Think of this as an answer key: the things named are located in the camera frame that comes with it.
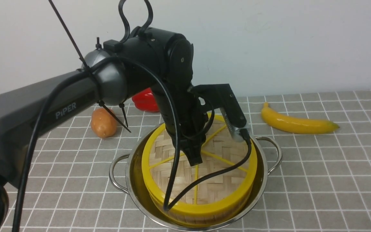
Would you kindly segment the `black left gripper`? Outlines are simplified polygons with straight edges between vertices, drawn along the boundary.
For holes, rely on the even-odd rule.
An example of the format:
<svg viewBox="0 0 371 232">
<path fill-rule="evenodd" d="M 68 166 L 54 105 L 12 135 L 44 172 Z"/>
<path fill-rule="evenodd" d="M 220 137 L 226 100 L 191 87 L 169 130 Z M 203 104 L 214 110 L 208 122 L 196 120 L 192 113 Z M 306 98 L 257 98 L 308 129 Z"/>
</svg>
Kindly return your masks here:
<svg viewBox="0 0 371 232">
<path fill-rule="evenodd" d="M 193 88 L 193 85 L 186 88 L 167 86 L 178 116 L 181 151 L 187 157 L 191 167 L 202 163 L 201 147 L 206 141 L 206 135 L 202 131 L 208 123 L 209 110 L 208 106 L 202 105 L 199 97 L 192 91 Z M 175 135 L 171 107 L 163 88 L 159 85 L 155 86 L 155 99 L 166 124 L 166 130 L 170 135 Z"/>
</svg>

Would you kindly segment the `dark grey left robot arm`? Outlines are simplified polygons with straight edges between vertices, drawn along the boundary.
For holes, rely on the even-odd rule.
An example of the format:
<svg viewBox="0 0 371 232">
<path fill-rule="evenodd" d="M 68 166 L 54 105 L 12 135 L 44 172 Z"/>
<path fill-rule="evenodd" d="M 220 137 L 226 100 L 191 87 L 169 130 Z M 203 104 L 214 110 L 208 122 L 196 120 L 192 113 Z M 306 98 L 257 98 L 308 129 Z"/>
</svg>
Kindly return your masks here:
<svg viewBox="0 0 371 232">
<path fill-rule="evenodd" d="M 151 88 L 176 151 L 202 163 L 208 121 L 191 93 L 194 46 L 184 35 L 135 28 L 124 40 L 105 41 L 76 71 L 0 94 L 0 227 L 10 183 L 23 198 L 37 139 L 96 102 L 115 106 Z"/>
</svg>

